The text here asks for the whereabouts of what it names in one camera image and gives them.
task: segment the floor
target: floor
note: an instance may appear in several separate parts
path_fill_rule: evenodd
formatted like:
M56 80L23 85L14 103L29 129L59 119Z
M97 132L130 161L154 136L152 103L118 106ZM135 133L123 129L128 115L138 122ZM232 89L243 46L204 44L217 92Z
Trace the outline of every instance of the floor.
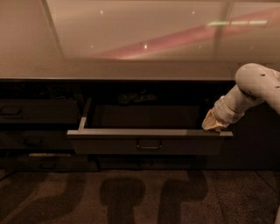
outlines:
M279 199L276 171L17 172L0 223L271 224Z

